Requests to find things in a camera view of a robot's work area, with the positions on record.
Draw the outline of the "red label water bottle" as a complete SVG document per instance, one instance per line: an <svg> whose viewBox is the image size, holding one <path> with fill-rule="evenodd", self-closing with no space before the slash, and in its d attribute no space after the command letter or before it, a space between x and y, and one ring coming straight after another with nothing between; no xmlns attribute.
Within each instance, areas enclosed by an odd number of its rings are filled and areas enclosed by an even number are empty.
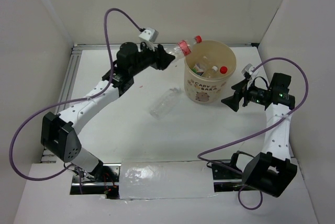
<svg viewBox="0 0 335 224"><path fill-rule="evenodd" d="M226 66L217 67L215 65L199 62L194 65L192 71L201 77L214 79L218 74L226 74L228 72L228 68Z"/></svg>

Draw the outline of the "clear bottle white cap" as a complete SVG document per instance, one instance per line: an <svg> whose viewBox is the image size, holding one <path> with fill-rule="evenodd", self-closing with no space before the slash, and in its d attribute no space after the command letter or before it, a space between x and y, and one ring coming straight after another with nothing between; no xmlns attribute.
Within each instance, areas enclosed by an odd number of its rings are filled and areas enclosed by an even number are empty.
<svg viewBox="0 0 335 224"><path fill-rule="evenodd" d="M216 77L216 74L218 72L218 68L216 66L211 67L210 69L207 69L203 74L203 78L208 79L214 79Z"/></svg>

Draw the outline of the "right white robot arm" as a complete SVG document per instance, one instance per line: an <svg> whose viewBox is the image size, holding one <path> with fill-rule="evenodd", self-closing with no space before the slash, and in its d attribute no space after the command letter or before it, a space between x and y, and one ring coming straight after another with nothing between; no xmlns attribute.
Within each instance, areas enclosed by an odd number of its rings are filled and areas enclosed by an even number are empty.
<svg viewBox="0 0 335 224"><path fill-rule="evenodd" d="M297 174L297 166L291 163L289 154L289 128L295 97L289 94L291 77L275 73L266 89L256 87L256 75L245 72L244 80L232 86L234 94L222 99L233 111L253 102L265 107L266 126L261 152L247 164L238 160L238 153L230 163L214 164L217 170L228 170L234 178L241 178L244 185L273 197L279 197Z"/></svg>

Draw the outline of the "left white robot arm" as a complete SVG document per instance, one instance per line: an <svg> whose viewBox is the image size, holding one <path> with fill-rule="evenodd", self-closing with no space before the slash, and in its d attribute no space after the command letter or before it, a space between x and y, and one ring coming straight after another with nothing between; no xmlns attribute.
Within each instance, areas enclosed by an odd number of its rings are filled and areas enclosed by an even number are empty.
<svg viewBox="0 0 335 224"><path fill-rule="evenodd" d="M57 115L47 113L42 119L41 144L64 163L84 171L92 182L103 177L103 162L82 147L79 133L103 108L122 96L133 84L134 76L152 67L165 70L175 56L158 44L150 49L145 43L123 43L102 80L78 103Z"/></svg>

